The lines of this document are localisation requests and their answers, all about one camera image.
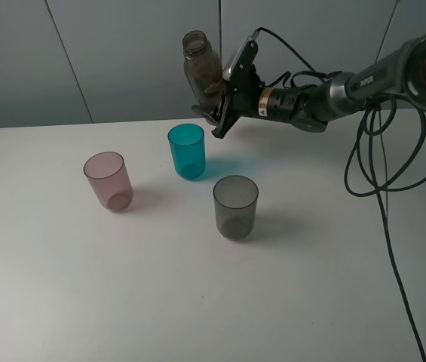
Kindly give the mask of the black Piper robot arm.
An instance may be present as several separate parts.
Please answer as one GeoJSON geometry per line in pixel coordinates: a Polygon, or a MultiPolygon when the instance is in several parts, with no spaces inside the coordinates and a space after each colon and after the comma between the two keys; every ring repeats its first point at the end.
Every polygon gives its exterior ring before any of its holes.
{"type": "Polygon", "coordinates": [[[352,115],[374,102],[402,97],[426,110],[426,34],[405,42],[363,71],[306,70],[319,85],[291,84],[283,89],[266,84],[256,73],[256,29],[227,63],[222,77],[225,88],[210,105],[193,106],[194,113],[213,125],[212,134],[222,139],[241,117],[291,124],[300,130],[322,133],[329,122],[352,115]]]}

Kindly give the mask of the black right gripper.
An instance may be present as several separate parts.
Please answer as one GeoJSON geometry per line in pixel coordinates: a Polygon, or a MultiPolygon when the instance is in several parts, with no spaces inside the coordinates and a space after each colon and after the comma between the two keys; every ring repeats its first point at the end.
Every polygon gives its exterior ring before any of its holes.
{"type": "Polygon", "coordinates": [[[232,96],[223,96],[219,106],[193,105],[192,111],[207,123],[216,123],[212,130],[215,138],[224,138],[240,116],[258,118],[259,97],[265,82],[253,64],[249,69],[239,69],[230,78],[232,96]]]}

